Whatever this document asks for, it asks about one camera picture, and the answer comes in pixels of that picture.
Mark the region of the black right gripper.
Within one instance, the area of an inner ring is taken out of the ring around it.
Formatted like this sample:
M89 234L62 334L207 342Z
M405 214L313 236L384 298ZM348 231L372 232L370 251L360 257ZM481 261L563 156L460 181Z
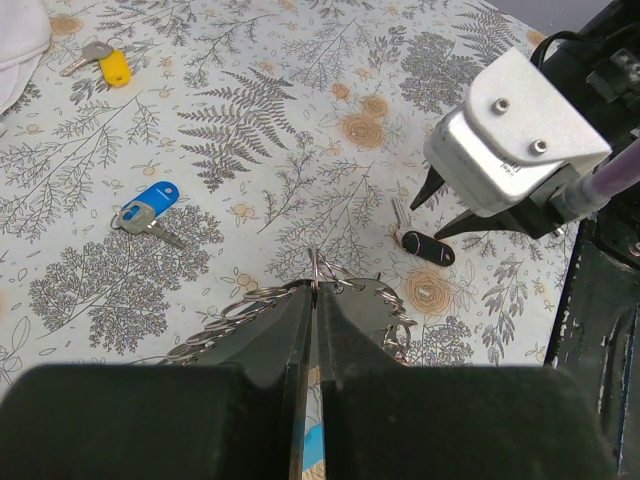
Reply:
M538 239L600 210L639 183L639 159L631 152L639 143L629 140L639 126L639 3L611 2L579 32L547 37L530 61L613 149L604 165L590 168L551 198L526 199L500 215L501 230ZM479 231L479 221L467 210L434 237Z

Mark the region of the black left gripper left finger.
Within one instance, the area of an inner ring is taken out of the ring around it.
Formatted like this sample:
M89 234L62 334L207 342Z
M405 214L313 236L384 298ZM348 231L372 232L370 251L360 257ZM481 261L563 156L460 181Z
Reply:
M230 365L41 365L1 404L5 479L226 479Z

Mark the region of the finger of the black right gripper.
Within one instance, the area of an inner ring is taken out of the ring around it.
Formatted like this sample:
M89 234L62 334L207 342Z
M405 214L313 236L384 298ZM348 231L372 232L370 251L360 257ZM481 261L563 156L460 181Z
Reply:
M429 168L424 184L410 204L410 209L416 210L420 206L425 204L429 200L429 198L434 195L444 184L445 180L440 176L436 169L431 166Z

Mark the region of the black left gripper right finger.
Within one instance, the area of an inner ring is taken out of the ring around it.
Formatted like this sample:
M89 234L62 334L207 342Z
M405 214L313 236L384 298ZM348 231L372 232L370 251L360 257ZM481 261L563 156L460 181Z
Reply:
M577 383L548 367L409 367L317 295L330 479L612 479Z

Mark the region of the key with black tag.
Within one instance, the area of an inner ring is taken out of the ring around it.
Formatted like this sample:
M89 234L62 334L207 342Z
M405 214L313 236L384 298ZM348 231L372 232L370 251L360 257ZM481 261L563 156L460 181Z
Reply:
M400 247L407 253L440 267L454 264L455 253L449 245L416 230L399 199L393 198L391 203L397 221L393 236Z

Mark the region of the blue keyring holder with rings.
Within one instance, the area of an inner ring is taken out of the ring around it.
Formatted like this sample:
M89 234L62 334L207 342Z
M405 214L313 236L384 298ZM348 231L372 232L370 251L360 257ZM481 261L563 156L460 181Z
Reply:
M379 279L352 277L316 250L309 254L311 278L245 293L163 360L238 368L243 390L231 395L216 444L215 463L226 479L294 478L302 471L307 380L319 363L313 312L320 286L357 296L355 324L391 358L405 359L412 322L396 292Z

